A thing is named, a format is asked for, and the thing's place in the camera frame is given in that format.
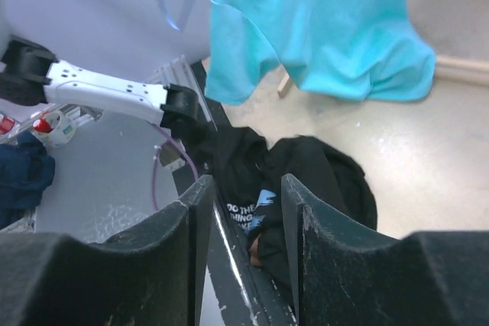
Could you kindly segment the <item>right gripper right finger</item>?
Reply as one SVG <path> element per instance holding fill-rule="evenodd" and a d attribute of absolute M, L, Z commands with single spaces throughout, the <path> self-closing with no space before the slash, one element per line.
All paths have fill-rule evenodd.
<path fill-rule="evenodd" d="M 301 325 L 486 325 L 488 234 L 388 237 L 316 200 L 304 206 L 294 308 Z"/>

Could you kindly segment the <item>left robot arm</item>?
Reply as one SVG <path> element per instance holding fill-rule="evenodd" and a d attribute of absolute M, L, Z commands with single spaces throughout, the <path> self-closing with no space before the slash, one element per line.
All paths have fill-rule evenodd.
<path fill-rule="evenodd" d="M 71 104 L 122 113 L 167 128 L 179 140 L 199 121 L 197 91 L 165 81 L 165 73 L 146 82 L 96 73 L 13 34 L 1 62 L 1 98 L 15 105 Z"/>

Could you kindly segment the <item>teal t shirt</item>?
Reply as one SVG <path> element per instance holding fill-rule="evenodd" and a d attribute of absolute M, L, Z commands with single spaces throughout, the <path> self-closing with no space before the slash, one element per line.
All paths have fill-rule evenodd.
<path fill-rule="evenodd" d="M 240 105 L 282 66 L 302 90 L 363 101 L 425 98 L 434 50 L 406 0 L 210 0 L 205 94 Z"/>

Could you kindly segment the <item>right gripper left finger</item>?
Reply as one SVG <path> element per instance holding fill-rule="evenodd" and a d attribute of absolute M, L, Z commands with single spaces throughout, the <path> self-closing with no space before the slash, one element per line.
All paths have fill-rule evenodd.
<path fill-rule="evenodd" d="M 102 244 L 1 236 L 3 325 L 197 325 L 214 204 L 210 176 Z"/>

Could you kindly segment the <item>black t shirt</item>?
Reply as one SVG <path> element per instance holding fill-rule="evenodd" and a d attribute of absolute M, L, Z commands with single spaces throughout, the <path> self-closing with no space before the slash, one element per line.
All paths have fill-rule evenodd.
<path fill-rule="evenodd" d="M 209 166 L 219 198 L 246 233 L 251 263 L 269 275 L 288 305 L 300 283 L 290 240 L 308 201 L 377 230 L 377 203 L 364 170 L 317 137 L 286 137 L 269 147 L 250 127 L 205 126 L 186 148 L 194 163 Z"/>

